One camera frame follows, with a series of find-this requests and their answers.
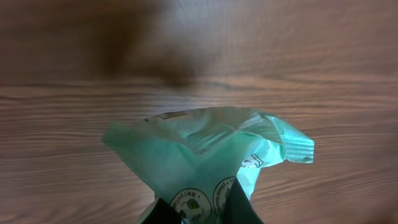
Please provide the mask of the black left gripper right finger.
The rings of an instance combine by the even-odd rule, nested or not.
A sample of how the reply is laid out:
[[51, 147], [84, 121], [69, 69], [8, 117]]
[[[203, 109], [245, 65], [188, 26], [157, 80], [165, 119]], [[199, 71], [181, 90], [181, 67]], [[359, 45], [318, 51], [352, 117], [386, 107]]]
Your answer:
[[264, 224], [252, 208], [237, 179], [234, 180], [226, 198], [222, 224]]

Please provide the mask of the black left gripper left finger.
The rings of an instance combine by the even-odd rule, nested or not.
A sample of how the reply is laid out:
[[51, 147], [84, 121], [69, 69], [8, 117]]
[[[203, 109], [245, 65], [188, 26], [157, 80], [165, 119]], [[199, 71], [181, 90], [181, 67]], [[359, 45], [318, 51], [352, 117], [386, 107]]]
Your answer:
[[163, 199], [157, 198], [146, 216], [146, 224], [181, 224], [181, 216]]

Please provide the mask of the teal wet wipes pack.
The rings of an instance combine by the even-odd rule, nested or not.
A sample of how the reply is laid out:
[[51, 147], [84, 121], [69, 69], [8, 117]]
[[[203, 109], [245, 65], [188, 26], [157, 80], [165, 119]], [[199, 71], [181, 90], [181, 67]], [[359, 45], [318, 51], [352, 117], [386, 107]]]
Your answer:
[[182, 218], [222, 223], [237, 179], [250, 201], [265, 167], [311, 163], [314, 141], [272, 114], [212, 107], [158, 114], [132, 125], [113, 123], [104, 143]]

